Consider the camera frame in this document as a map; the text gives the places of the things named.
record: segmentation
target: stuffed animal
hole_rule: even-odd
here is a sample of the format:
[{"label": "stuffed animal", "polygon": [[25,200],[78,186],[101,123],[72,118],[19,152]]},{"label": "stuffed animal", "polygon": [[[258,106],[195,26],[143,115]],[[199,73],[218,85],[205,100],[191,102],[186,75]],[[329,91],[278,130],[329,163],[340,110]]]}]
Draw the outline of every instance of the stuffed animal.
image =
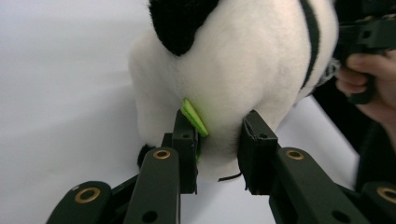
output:
[{"label": "stuffed animal", "polygon": [[319,83],[337,39],[332,0],[150,0],[153,29],[133,45],[138,129],[161,145],[188,99],[205,125],[199,177],[240,173],[243,117],[275,130]]}]

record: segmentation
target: white table surface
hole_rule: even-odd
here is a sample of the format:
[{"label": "white table surface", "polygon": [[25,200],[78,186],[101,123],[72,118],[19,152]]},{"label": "white table surface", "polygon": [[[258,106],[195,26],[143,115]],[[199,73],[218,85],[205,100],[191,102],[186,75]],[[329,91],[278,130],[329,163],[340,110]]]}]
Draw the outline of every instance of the white table surface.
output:
[{"label": "white table surface", "polygon": [[[45,223],[79,183],[112,188],[138,173],[127,53],[150,28],[145,0],[0,1],[0,223]],[[276,134],[351,188],[358,157],[313,98]],[[181,223],[275,223],[243,178],[198,183]]]}]

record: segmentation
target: human hand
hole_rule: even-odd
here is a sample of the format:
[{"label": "human hand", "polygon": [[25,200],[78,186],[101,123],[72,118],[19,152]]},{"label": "human hand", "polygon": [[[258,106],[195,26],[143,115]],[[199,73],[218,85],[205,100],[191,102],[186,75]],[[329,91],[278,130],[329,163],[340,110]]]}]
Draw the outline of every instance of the human hand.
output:
[{"label": "human hand", "polygon": [[385,125],[396,126],[396,50],[387,50],[386,55],[354,54],[346,60],[336,75],[337,89],[346,96],[366,90],[367,77],[375,77],[375,95],[367,105],[357,107],[371,119]]}]

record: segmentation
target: black patch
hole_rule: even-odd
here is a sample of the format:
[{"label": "black patch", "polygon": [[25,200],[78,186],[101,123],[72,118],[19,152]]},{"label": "black patch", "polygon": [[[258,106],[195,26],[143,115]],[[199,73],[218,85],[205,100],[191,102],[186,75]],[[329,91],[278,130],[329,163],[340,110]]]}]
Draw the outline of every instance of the black patch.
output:
[{"label": "black patch", "polygon": [[137,157],[137,165],[139,166],[139,169],[142,168],[143,160],[145,159],[146,154],[154,149],[155,147],[151,147],[147,144],[142,146],[142,149],[140,149],[139,156]]},{"label": "black patch", "polygon": [[149,10],[158,38],[173,54],[191,48],[195,33],[219,0],[150,0]]},{"label": "black patch", "polygon": [[314,10],[309,5],[308,0],[300,0],[300,2],[305,14],[306,25],[309,31],[309,40],[311,42],[311,60],[309,62],[308,70],[306,71],[305,80],[302,86],[303,88],[308,79],[311,77],[312,69],[314,68],[315,62],[318,57],[320,33]]}]

